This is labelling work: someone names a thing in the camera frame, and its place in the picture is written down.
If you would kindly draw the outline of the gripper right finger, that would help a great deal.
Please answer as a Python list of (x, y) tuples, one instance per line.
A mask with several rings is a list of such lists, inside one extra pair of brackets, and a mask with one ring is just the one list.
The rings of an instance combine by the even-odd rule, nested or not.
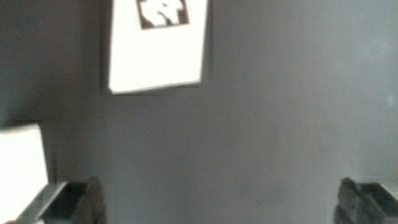
[(334, 224), (398, 224), (398, 198), (377, 182), (341, 180)]

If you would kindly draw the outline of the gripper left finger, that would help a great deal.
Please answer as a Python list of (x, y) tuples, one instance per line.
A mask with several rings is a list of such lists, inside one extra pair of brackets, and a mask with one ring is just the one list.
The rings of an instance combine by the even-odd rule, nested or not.
[(48, 183), (14, 224), (108, 224), (101, 181)]

